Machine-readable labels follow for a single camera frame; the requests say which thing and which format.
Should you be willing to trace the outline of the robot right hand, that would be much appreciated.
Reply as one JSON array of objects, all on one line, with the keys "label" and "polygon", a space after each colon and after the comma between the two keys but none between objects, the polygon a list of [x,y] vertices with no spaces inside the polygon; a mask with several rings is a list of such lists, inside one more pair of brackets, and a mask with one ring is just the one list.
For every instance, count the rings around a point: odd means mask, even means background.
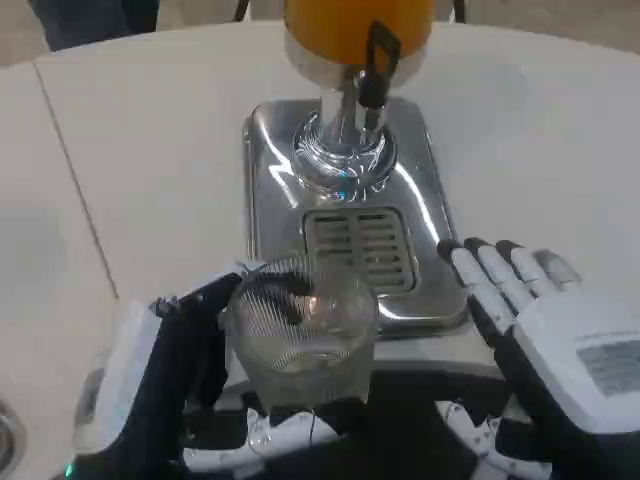
[{"label": "robot right hand", "polygon": [[482,420],[460,401],[436,404],[478,459],[475,477],[637,478],[638,314],[550,250],[470,237],[437,251],[510,394]]}]

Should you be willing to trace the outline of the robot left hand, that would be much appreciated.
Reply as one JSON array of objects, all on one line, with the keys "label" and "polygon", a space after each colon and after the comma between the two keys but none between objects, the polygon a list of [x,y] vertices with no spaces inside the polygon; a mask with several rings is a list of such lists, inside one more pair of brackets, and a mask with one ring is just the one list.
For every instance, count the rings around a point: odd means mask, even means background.
[{"label": "robot left hand", "polygon": [[266,414],[252,396],[216,412],[228,379],[220,317],[238,268],[179,297],[135,301],[88,375],[65,479],[246,479],[271,461],[337,441],[343,401]]}]

